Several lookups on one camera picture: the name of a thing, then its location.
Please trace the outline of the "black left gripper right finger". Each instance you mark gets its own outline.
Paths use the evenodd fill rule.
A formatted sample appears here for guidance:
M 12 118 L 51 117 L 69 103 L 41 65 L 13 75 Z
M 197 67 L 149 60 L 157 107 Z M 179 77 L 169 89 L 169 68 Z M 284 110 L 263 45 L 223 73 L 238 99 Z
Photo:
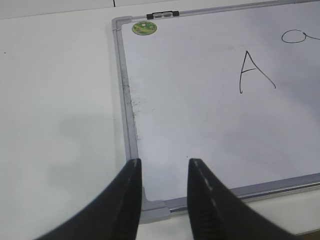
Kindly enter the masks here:
M 236 197 L 198 158 L 188 164 L 187 210 L 195 240 L 296 240 Z

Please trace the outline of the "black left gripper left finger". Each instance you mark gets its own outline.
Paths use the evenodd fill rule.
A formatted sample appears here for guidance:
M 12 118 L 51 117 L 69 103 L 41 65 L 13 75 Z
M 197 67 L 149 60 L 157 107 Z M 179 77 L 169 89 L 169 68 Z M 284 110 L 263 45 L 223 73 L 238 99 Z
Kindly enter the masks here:
M 142 163 L 129 160 L 114 180 L 72 218 L 41 240 L 134 240 L 142 209 Z

